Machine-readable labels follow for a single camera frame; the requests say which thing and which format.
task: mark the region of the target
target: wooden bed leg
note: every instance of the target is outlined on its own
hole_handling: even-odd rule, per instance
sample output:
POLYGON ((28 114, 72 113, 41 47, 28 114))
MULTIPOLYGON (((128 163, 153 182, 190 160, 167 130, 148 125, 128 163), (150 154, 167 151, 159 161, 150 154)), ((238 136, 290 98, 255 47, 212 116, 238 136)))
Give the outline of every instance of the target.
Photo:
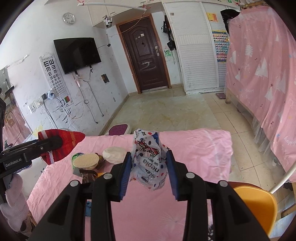
POLYGON ((296 211, 296 204, 293 204, 291 207, 289 207, 288 209, 284 210, 281 213, 281 218, 284 218, 285 216, 288 216, 290 213, 296 211))
POLYGON ((226 104, 230 104, 231 103, 231 92, 230 90, 227 88, 226 89, 226 99, 225 99, 225 103, 226 104))

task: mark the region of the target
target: television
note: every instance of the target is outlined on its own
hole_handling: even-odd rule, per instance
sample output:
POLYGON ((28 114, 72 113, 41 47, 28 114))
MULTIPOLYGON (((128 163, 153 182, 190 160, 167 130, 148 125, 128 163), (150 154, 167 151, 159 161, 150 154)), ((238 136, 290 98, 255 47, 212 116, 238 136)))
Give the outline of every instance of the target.
POLYGON ((94 38, 55 39, 54 46, 65 74, 101 62, 94 38))

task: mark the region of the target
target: eye chart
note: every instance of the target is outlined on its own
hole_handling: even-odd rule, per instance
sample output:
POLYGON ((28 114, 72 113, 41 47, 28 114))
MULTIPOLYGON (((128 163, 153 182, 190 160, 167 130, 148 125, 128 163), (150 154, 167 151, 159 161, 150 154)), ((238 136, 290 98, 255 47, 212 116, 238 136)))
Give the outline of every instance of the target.
POLYGON ((40 57, 39 59, 49 86, 52 88, 55 96, 61 100, 61 105, 70 105, 72 99, 57 65, 55 56, 52 54, 48 57, 40 57))

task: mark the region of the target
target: plastic bag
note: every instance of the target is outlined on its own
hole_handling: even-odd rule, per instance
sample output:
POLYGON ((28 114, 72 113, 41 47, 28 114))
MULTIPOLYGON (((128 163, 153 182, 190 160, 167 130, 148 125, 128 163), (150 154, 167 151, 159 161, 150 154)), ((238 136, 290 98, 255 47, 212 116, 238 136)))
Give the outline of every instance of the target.
POLYGON ((148 189, 162 188, 168 175, 167 150, 168 148, 161 144, 158 132, 136 130, 131 152, 131 179, 138 180, 148 189))

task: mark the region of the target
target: white wardrobe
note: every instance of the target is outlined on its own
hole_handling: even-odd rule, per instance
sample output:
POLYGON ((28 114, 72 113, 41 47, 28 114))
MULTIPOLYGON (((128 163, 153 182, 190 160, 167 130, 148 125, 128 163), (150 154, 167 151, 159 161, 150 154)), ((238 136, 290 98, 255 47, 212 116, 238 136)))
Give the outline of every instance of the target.
POLYGON ((212 30, 226 30, 220 11, 232 7, 202 2, 171 2, 164 3, 164 7, 186 94, 224 90, 226 63, 217 61, 212 30), (215 14, 217 21, 210 22, 207 13, 215 14))

